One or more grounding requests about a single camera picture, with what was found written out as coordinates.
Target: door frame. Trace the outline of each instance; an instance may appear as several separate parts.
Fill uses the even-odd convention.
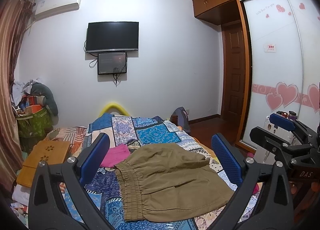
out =
[[[227,63],[226,60],[226,36],[225,36],[225,28],[230,25],[235,25],[241,23],[241,20],[232,21],[226,24],[221,25],[221,32],[222,32],[222,44],[223,44],[223,90],[222,90],[222,101],[221,101],[221,118],[224,119],[224,100],[226,96],[226,79],[227,79],[227,66],[225,65]]]
[[[244,54],[245,54],[245,81],[244,81],[244,101],[243,101],[243,107],[242,107],[242,113],[241,113],[241,119],[240,119],[240,125],[238,129],[238,134],[236,138],[236,145],[241,146],[242,148],[246,150],[253,150],[253,147],[250,147],[246,144],[244,144],[241,140],[244,135],[244,130],[247,124],[247,118],[249,113],[249,105],[250,105],[250,99],[251,99],[251,88],[252,88],[252,50],[251,50],[251,40],[250,40],[250,31],[249,31],[249,25],[247,20],[247,15],[244,10],[244,4],[241,0],[236,0],[240,12],[240,18],[242,23],[242,30],[243,30],[243,37],[244,37]]]

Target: television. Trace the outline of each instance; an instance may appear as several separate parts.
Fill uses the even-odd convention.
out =
[[[89,23],[86,52],[137,51],[139,22]]]
[[[107,52],[98,54],[98,75],[127,73],[125,52]]]

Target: label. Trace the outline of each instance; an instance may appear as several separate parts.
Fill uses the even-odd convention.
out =
[[[275,53],[276,52],[276,45],[275,44],[265,44],[264,51],[266,53]]]

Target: cable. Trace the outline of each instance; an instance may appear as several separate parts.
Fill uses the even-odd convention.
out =
[[[98,58],[96,58],[96,59],[94,59],[92,62],[90,62],[90,63],[89,63],[89,67],[90,67],[90,68],[94,68],[94,67],[97,65],[97,63],[98,63]]]
[[[85,40],[84,45],[83,45],[83,50],[84,50],[85,53],[87,53],[87,45],[86,45],[86,42],[87,42],[87,40]]]
[[[124,66],[126,66],[127,69],[128,69],[128,54],[127,54],[127,52],[125,52],[125,65],[124,65]],[[117,86],[117,84],[118,84],[118,79],[120,78],[121,73],[122,73],[122,71],[123,71],[123,69],[124,69],[124,66],[122,67],[122,70],[120,71],[120,73],[114,73],[114,74],[112,74],[114,80],[116,81],[116,86]]]

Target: metal screw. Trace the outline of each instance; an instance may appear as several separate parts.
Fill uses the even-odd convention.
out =
[[[74,163],[75,161],[76,161],[76,157],[73,157],[73,156],[67,159],[68,163]]]
[[[254,163],[254,159],[252,158],[252,157],[247,157],[246,159],[245,159],[245,161],[247,162],[247,163]]]
[[[276,165],[277,165],[278,167],[282,167],[282,166],[283,166],[283,163],[282,163],[281,161],[277,161],[277,162],[276,162]]]
[[[45,165],[45,161],[40,161],[40,162],[39,162],[39,166],[40,166],[40,167],[43,167],[44,165]]]

